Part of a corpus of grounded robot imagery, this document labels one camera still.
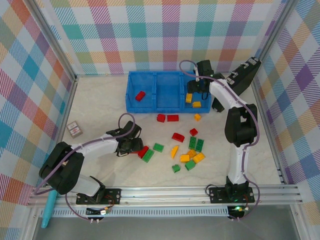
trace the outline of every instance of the white floor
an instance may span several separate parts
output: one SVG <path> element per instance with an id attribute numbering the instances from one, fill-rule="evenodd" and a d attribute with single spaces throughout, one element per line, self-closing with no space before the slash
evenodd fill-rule
<path id="1" fill-rule="evenodd" d="M 77 121 L 83 134 L 72 139 L 65 131 L 63 141 L 68 144 L 84 143 L 98 138 L 106 131 L 116 129 L 119 116 L 126 112 L 125 94 L 127 75 L 106 77 L 86 77 L 79 80 L 68 123 Z M 255 103 L 251 88 L 241 98 L 247 103 Z M 162 153 L 155 152 L 149 163 L 136 154 L 117 157 L 115 153 L 85 162 L 81 173 L 94 176 L 106 186 L 115 187 L 155 187 L 155 186 L 204 186 L 224 185 L 228 172 L 231 145 L 225 137 L 224 129 L 227 112 L 213 110 L 202 114 L 199 122 L 193 114 L 180 114 L 179 122 L 157 122 L 156 113 L 135 114 L 136 123 L 142 127 L 141 138 L 144 145 L 153 147 L 154 143 L 164 145 Z M 122 126 L 130 117 L 124 117 Z M 249 177 L 258 184 L 280 184 L 275 162 L 269 147 L 266 132 L 260 116 L 260 141 L 251 148 L 248 162 Z M 188 152 L 189 131 L 198 130 L 197 138 L 204 140 L 202 152 L 204 160 L 190 171 L 180 164 L 180 155 Z M 185 136 L 183 143 L 171 139 L 174 132 Z M 174 159 L 171 149 L 179 145 Z M 172 165 L 180 164 L 181 170 L 174 173 Z"/>

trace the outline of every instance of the aluminum frame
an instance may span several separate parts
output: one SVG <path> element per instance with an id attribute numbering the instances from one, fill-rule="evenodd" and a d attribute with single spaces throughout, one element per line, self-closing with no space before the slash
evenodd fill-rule
<path id="1" fill-rule="evenodd" d="M 65 115 L 62 121 L 61 128 L 58 133 L 57 140 L 61 141 L 64 135 L 65 127 L 67 124 L 67 120 L 69 117 L 69 113 L 71 110 L 72 102 L 75 96 L 75 91 L 77 88 L 77 78 L 73 68 L 71 67 L 66 55 L 62 51 L 57 39 L 52 33 L 47 21 L 42 15 L 39 7 L 34 2 L 34 0 L 24 0 L 25 4 L 32 12 L 35 17 L 37 23 L 40 25 L 41 30 L 44 32 L 49 44 L 52 46 L 53 50 L 57 54 L 58 58 L 61 60 L 63 67 L 66 69 L 69 77 L 73 79 L 74 83 L 72 85 L 72 90 L 70 93 L 70 98 L 67 104 L 67 108 L 65 111 Z M 272 31 L 266 45 L 264 46 L 264 50 L 261 52 L 259 58 L 263 62 L 266 58 L 266 55 L 270 51 L 273 43 L 277 40 L 281 30 L 283 29 L 288 17 L 291 12 L 295 8 L 298 0 L 288 1 L 285 6 L 281 17 L 276 22 L 276 28 Z M 257 93 L 257 89 L 254 83 L 252 83 L 253 92 L 255 98 L 257 99 L 257 104 L 259 109 L 263 109 L 261 100 Z M 273 157 L 275 159 L 275 163 L 277 165 L 277 170 L 279 171 L 279 177 L 281 182 L 288 182 L 288 178 L 286 177 L 284 172 L 282 171 L 283 166 L 279 161 L 279 153 L 277 152 L 277 148 L 274 145 L 274 142 L 271 138 L 271 131 L 267 125 L 267 118 L 263 114 L 264 111 L 261 111 L 262 122 L 265 127 L 267 137 L 269 139 L 269 144 L 271 147 L 271 151 Z M 254 186 L 253 192 L 256 195 L 257 189 Z M 299 193 L 299 189 L 296 185 L 287 185 L 287 184 L 279 184 L 279 185 L 260 185 L 261 189 L 261 201 L 260 205 L 290 205 L 292 214 L 300 234 L 301 239 L 311 240 L 316 239 L 314 235 L 312 235 L 313 231 L 310 229 L 310 226 L 307 221 L 307 216 L 305 210 L 302 206 L 302 198 Z M 209 196 L 207 196 L 204 192 L 204 186 L 173 186 L 173 187 L 120 187 L 122 189 L 122 198 L 121 204 L 117 208 L 140 208 L 140 207 L 153 207 L 153 208 L 161 208 L 161 207 L 212 207 L 212 206 L 232 206 L 236 205 L 234 203 L 220 203 L 220 204 L 211 204 Z M 25 209 L 25 212 L 22 212 L 21 215 L 23 217 L 22 231 L 20 232 L 19 239 L 21 240 L 29 240 L 33 239 L 35 234 L 36 225 L 39 217 L 41 216 L 41 212 L 45 207 L 47 202 L 48 194 L 41 196 L 31 196 L 29 205 Z M 68 196 L 68 200 L 70 201 L 70 205 L 75 208 L 75 210 L 79 210 L 84 206 L 76 206 L 76 194 L 70 194 Z M 58 196 L 56 200 L 56 207 L 62 209 L 68 209 L 64 196 Z"/>
<path id="2" fill-rule="evenodd" d="M 253 193 L 258 194 L 257 188 L 253 188 Z M 171 207 L 173 209 L 180 207 L 204 207 L 204 209 L 210 209 L 221 206 L 237 206 L 236 203 L 210 203 L 210 198 L 205 193 L 206 186 L 168 186 L 168 187 L 111 187 L 120 188 L 121 201 L 119 206 L 114 206 L 117 209 L 141 209 L 141 207 L 148 207 L 154 209 L 162 209 L 163 207 Z M 260 187 L 261 197 L 259 205 L 290 205 L 293 206 L 295 213 L 299 206 L 302 204 L 302 198 L 299 193 L 299 189 L 296 185 L 261 185 Z M 37 221 L 41 217 L 42 211 L 47 202 L 48 193 L 39 196 L 31 196 L 29 204 L 24 213 L 23 223 L 25 223 L 23 230 L 21 231 L 20 240 L 33 239 L 35 234 Z M 100 208 L 103 205 L 76 205 L 75 193 L 70 193 L 68 201 L 71 207 L 76 211 L 83 211 L 84 208 Z M 55 209 L 61 211 L 69 211 L 66 204 L 65 197 L 58 195 L 55 203 Z M 298 218 L 295 215 L 297 221 L 302 219 L 303 215 Z M 299 233 L 305 233 L 307 227 L 298 227 Z"/>

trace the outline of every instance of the metal rail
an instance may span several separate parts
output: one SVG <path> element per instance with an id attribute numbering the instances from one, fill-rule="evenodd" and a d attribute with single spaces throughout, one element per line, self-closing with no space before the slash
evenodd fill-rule
<path id="1" fill-rule="evenodd" d="M 205 186 L 171 186 L 171 187 L 115 187 L 121 188 L 120 207 L 196 207 L 196 206 L 236 206 L 236 203 L 211 204 L 205 193 Z M 261 185 L 261 205 L 291 205 L 301 204 L 298 187 L 296 185 Z M 28 207 L 44 207 L 48 194 L 32 196 Z M 99 208 L 103 205 L 76 205 L 75 193 L 70 193 L 70 205 L 77 207 Z M 65 197 L 58 196 L 56 207 L 67 207 Z"/>

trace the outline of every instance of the green lego brick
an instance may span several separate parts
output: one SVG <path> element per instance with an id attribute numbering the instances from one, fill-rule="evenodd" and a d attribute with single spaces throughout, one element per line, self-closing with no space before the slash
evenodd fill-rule
<path id="1" fill-rule="evenodd" d="M 148 163 L 151 157 L 154 155 L 154 153 L 155 151 L 148 149 L 148 151 L 146 151 L 145 155 L 143 156 L 142 160 Z"/>
<path id="2" fill-rule="evenodd" d="M 174 173 L 179 172 L 180 169 L 181 168 L 180 168 L 180 166 L 178 164 L 172 166 L 172 170 L 173 170 Z"/>
<path id="3" fill-rule="evenodd" d="M 196 166 L 196 163 L 193 160 L 190 160 L 184 166 L 188 171 L 190 171 Z"/>
<path id="4" fill-rule="evenodd" d="M 197 152 L 201 152 L 203 145 L 204 145 L 204 140 L 198 139 L 198 142 L 196 143 L 195 150 L 196 150 Z"/>
<path id="5" fill-rule="evenodd" d="M 156 150 L 157 152 L 160 152 L 162 153 L 162 151 L 164 150 L 164 147 L 163 145 L 159 144 L 159 143 L 155 143 L 154 146 L 153 146 L 153 150 Z"/>
<path id="6" fill-rule="evenodd" d="M 194 137 L 194 136 L 190 137 L 189 149 L 195 149 L 195 147 L 196 147 L 196 140 L 197 140 L 196 137 Z"/>

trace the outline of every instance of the metal profile bar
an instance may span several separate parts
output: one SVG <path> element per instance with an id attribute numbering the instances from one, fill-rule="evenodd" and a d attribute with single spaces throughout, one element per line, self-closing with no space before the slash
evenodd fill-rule
<path id="1" fill-rule="evenodd" d="M 257 56 L 257 58 L 260 59 L 260 61 L 262 63 L 266 60 L 267 55 L 269 54 L 274 42 L 277 41 L 279 35 L 281 34 L 282 30 L 285 27 L 285 24 L 286 24 L 288 18 L 290 17 L 291 13 L 295 9 L 298 2 L 299 2 L 299 0 L 287 0 L 287 3 L 284 6 L 282 13 L 280 14 L 278 20 L 274 24 L 275 27 L 271 31 L 269 38 L 263 47 L 263 50 Z"/>
<path id="2" fill-rule="evenodd" d="M 304 206 L 292 204 L 290 208 L 300 238 L 303 240 L 317 240 L 318 237 L 310 225 Z"/>
<path id="3" fill-rule="evenodd" d="M 195 187 L 120 187 L 120 207 L 195 207 L 195 206 L 233 206 L 236 203 L 211 204 L 210 198 L 205 193 L 205 186 Z M 261 185 L 260 203 L 262 205 L 290 205 L 301 204 L 302 199 L 296 185 Z M 255 195 L 258 190 L 253 187 Z M 31 196 L 28 207 L 44 207 L 47 195 Z M 68 195 L 68 200 L 73 207 L 104 207 L 102 205 L 76 205 L 75 193 Z M 56 199 L 57 207 L 66 207 L 65 197 Z"/>
<path id="4" fill-rule="evenodd" d="M 52 32 L 47 20 L 45 19 L 44 15 L 42 14 L 41 10 L 39 9 L 35 0 L 24 0 L 24 4 L 31 12 L 36 23 L 39 25 L 43 35 L 45 36 L 49 45 L 51 46 L 51 48 L 53 49 L 57 58 L 61 62 L 61 65 L 63 66 L 65 72 L 68 74 L 68 77 L 75 82 L 76 81 L 76 73 L 73 70 L 67 56 L 65 55 L 64 51 L 62 50 L 57 38 L 55 37 L 54 33 Z"/>
<path id="5" fill-rule="evenodd" d="M 72 103 L 74 102 L 74 98 L 76 95 L 76 90 L 77 90 L 77 86 L 78 86 L 78 82 L 77 81 L 73 81 L 72 85 L 71 85 L 71 91 L 70 91 L 70 96 L 68 99 L 68 102 L 66 104 L 66 108 L 65 108 L 65 112 L 63 115 L 63 119 L 61 122 L 61 126 L 58 132 L 58 137 L 56 139 L 56 141 L 59 143 L 62 141 L 64 134 L 65 134 L 65 130 L 66 130 L 66 126 L 67 126 L 67 122 L 68 122 L 68 118 L 70 115 L 70 111 L 71 111 L 71 107 L 72 107 Z"/>

